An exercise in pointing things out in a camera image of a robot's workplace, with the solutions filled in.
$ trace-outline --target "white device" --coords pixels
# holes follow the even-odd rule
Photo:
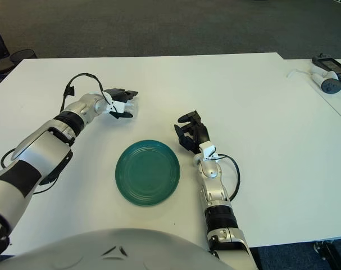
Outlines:
[[[326,71],[313,65],[310,70],[312,80],[328,94],[335,94],[341,90],[341,82],[334,71]]]

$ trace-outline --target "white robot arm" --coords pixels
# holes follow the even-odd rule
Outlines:
[[[8,246],[8,236],[35,188],[54,181],[68,164],[73,155],[70,147],[84,127],[101,114],[132,117],[135,95],[137,92],[123,89],[85,94],[15,148],[11,164],[0,171],[0,253]]]

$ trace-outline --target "gray carpet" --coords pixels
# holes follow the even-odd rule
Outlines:
[[[332,0],[0,0],[0,18],[8,49],[32,48],[40,58],[325,52],[341,59],[341,4]],[[341,253],[341,240],[335,245]],[[259,254],[264,270],[330,269],[307,243]]]

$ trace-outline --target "black patch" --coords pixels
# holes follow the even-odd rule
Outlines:
[[[109,249],[108,251],[105,251],[102,256],[107,255],[108,253],[112,252],[113,250],[115,250],[116,246],[112,247],[111,249]]]
[[[40,172],[29,163],[19,160],[0,176],[0,180],[15,186],[26,197],[41,178]]]
[[[125,250],[123,249],[122,246],[121,246],[119,249],[120,249],[120,252],[121,252],[124,256],[128,257],[127,253],[125,252]]]

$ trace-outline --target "silver arm segment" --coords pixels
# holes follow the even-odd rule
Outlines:
[[[16,147],[11,164],[0,171],[0,253],[38,184],[61,173],[76,136],[96,116],[110,111],[102,95],[85,94]]]
[[[217,163],[215,147],[210,142],[200,144],[200,154],[194,156],[194,165],[198,167],[197,180],[202,209],[207,223],[207,239],[210,251],[224,263],[234,269],[255,270],[257,266],[239,229],[228,192],[221,181],[222,171]]]

